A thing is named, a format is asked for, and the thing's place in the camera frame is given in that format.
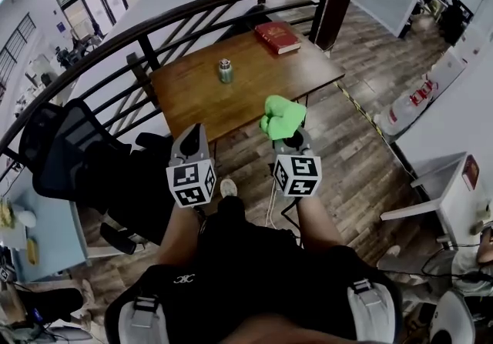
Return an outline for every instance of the handrail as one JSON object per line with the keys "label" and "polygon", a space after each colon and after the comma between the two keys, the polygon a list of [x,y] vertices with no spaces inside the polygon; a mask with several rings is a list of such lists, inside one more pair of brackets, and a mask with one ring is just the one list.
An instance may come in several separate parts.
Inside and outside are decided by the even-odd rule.
{"label": "handrail", "polygon": [[22,111],[19,117],[14,121],[0,140],[0,153],[5,151],[17,134],[20,133],[26,122],[29,120],[31,114],[43,102],[48,101],[60,93],[65,87],[74,82],[80,75],[87,72],[95,64],[101,62],[105,58],[108,58],[111,54],[114,54],[127,45],[136,42],[140,38],[147,38],[147,35],[157,31],[158,29],[166,27],[167,25],[178,22],[183,18],[190,17],[201,12],[206,12],[209,9],[238,1],[242,0],[196,0],[186,3],[178,6],[177,8],[164,12],[159,16],[145,20],[138,25],[134,25],[114,38],[111,38],[107,42],[104,42],[96,50],[90,52],[79,62],[75,63],[74,66],[61,74],[52,84],[42,91],[31,102],[31,104],[24,109],[24,111]]}

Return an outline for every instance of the wooden floor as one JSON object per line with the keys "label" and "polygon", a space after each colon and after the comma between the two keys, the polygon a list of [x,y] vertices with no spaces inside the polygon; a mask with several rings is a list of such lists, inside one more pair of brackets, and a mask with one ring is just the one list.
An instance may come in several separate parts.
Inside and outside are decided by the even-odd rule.
{"label": "wooden floor", "polygon": [[[345,87],[369,112],[375,113],[392,102],[446,50],[433,23],[424,18],[415,25],[418,27],[400,40],[359,8],[351,5],[348,9],[331,58],[346,69]],[[417,197],[392,152],[336,86],[312,94],[308,103],[306,128],[314,139],[315,152],[323,159],[320,197],[344,241],[374,264],[396,237],[402,243],[419,230],[415,221],[381,222],[380,214],[411,205]],[[271,142],[257,124],[221,139],[217,146],[217,175],[228,175],[236,182],[247,218],[257,225],[264,224],[270,201],[273,178],[268,164],[272,161]],[[215,209],[216,201],[217,196],[209,212]],[[280,216],[290,202],[277,196],[273,211],[277,228],[292,228]],[[296,220],[294,210],[290,217]],[[99,224],[95,225],[98,219],[90,213],[81,217],[89,243],[99,240]],[[102,323],[107,305],[153,264],[155,251],[156,246],[149,245],[136,255],[100,259],[92,266],[73,270],[76,278],[85,277],[94,287],[97,301],[91,311],[96,323]],[[105,340],[95,324],[93,332]]]}

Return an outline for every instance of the staircase railing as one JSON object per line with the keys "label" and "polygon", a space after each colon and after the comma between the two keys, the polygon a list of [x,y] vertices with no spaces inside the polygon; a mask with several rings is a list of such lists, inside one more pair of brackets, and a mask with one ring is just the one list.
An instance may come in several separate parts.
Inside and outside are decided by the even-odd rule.
{"label": "staircase railing", "polygon": [[[120,49],[130,45],[134,42],[138,42],[143,50],[144,56],[137,58],[132,63],[123,66],[121,69],[108,75],[100,82],[96,83],[93,87],[85,91],[79,97],[81,99],[87,99],[89,96],[93,95],[104,86],[111,83],[113,80],[117,79],[119,76],[124,75],[127,72],[131,72],[136,66],[148,63],[152,70],[157,70],[160,68],[160,63],[158,61],[158,55],[168,52],[174,48],[179,47],[183,43],[192,42],[208,33],[217,31],[219,29],[235,25],[238,22],[244,22],[252,17],[257,17],[259,15],[269,15],[276,12],[285,11],[292,8],[297,8],[300,6],[312,5],[311,1],[297,2],[288,5],[277,6],[275,8],[262,8],[257,12],[251,12],[245,15],[241,15],[235,18],[231,18],[227,21],[218,22],[216,24],[208,25],[198,31],[184,35],[172,42],[168,42],[164,46],[154,50],[149,41],[149,34],[165,28],[175,22],[181,22],[182,20],[193,17],[204,12],[208,12],[224,5],[234,4],[236,2],[243,0],[196,0],[185,5],[181,5],[177,8],[171,9],[168,12],[164,12],[158,17],[151,18],[138,25],[134,25],[132,28],[127,29],[121,34],[111,38],[107,42],[101,44],[96,50],[90,52],[74,66],[69,68],[66,72],[61,74],[52,84],[50,84],[45,90],[43,90],[38,97],[36,97],[30,105],[28,105],[24,111],[19,115],[19,117],[13,122],[13,124],[8,128],[6,133],[0,140],[0,155],[7,155],[12,159],[12,162],[8,165],[7,169],[0,175],[0,181],[7,176],[9,170],[11,170],[15,163],[18,162],[22,165],[25,163],[22,158],[14,151],[9,148],[14,138],[23,130],[25,124],[29,120],[31,114],[43,103],[48,102],[57,96],[63,89],[70,86],[78,77],[83,73],[87,72],[94,65],[100,63],[105,58],[116,53]],[[350,0],[320,0],[315,11],[315,16],[313,24],[310,29],[309,39],[319,45],[322,49],[327,49],[335,41],[337,33],[340,29],[342,23],[342,18],[347,9],[347,5]],[[131,85],[127,89],[121,91],[120,93],[112,96],[109,100],[102,103],[98,108],[94,109],[95,115],[107,109],[111,105],[117,103],[119,100],[124,99],[127,95],[132,94],[132,92],[142,88],[145,85],[150,85],[151,80],[149,77]],[[137,102],[135,105],[128,107],[123,112],[118,113],[111,119],[102,124],[105,128],[110,127],[112,124],[119,121],[124,116],[134,112],[135,110],[141,108],[146,103],[150,102],[150,99],[144,99],[141,102]],[[159,107],[155,108],[149,114],[144,115],[142,118],[138,119],[134,123],[127,125],[124,129],[120,129],[118,132],[114,133],[115,137],[120,137],[126,134],[130,130],[136,128],[137,126],[143,124],[144,122],[150,120],[161,113]]]}

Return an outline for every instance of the glass door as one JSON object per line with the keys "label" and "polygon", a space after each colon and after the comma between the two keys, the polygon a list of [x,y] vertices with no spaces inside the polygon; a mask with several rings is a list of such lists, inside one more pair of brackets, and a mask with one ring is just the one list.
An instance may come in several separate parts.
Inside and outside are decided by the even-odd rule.
{"label": "glass door", "polygon": [[106,0],[109,10],[111,11],[114,21],[118,22],[125,13],[126,7],[123,0]]}
{"label": "glass door", "polygon": [[112,20],[102,0],[85,0],[92,17],[96,20],[101,28],[101,32],[106,35],[113,27]]}

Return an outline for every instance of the wooden table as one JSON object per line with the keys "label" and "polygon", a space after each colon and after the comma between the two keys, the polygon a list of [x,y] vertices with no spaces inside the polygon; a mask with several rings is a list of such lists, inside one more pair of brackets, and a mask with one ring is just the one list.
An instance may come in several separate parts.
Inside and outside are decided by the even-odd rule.
{"label": "wooden table", "polygon": [[[173,137],[201,122],[209,142],[215,141],[261,117],[269,95],[296,100],[344,77],[317,46],[298,36],[298,51],[277,55],[248,32],[153,72],[150,77]],[[231,84],[219,80],[222,58],[233,66]]]}

